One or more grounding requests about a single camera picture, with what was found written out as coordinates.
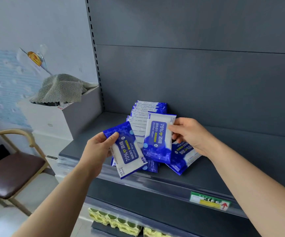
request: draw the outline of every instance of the brown chair seat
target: brown chair seat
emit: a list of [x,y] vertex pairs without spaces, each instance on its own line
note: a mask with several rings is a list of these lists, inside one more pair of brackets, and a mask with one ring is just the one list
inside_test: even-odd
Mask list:
[[22,152],[0,160],[0,198],[14,195],[44,164],[41,157]]

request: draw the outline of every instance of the yellow egg tray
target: yellow egg tray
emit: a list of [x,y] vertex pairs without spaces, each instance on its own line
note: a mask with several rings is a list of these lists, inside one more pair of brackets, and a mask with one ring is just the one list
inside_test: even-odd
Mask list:
[[105,213],[103,211],[99,211],[94,208],[89,208],[88,210],[90,217],[93,220],[102,223],[103,225],[110,224],[112,228],[118,227],[120,231],[126,234],[138,236],[142,229],[142,226],[140,225],[132,223],[128,220],[124,220],[120,217]]
[[172,237],[147,227],[143,228],[143,235],[144,237]]

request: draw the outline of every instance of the red arrow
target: red arrow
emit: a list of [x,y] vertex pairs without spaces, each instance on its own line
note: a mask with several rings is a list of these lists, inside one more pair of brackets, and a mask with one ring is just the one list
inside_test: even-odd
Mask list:
[[225,207],[228,207],[228,205],[226,203],[223,203],[222,205],[222,210],[225,208]]

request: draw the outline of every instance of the gray striped fabric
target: gray striped fabric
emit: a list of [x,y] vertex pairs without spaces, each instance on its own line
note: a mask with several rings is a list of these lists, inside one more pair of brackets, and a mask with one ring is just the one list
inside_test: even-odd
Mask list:
[[52,75],[44,80],[31,102],[81,102],[82,93],[98,84],[90,84],[68,74]]

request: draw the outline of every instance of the wall mural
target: wall mural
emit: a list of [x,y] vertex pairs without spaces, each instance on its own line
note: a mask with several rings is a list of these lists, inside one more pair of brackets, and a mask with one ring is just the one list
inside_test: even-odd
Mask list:
[[42,80],[17,61],[16,53],[0,50],[0,121],[30,127],[16,103],[34,95]]

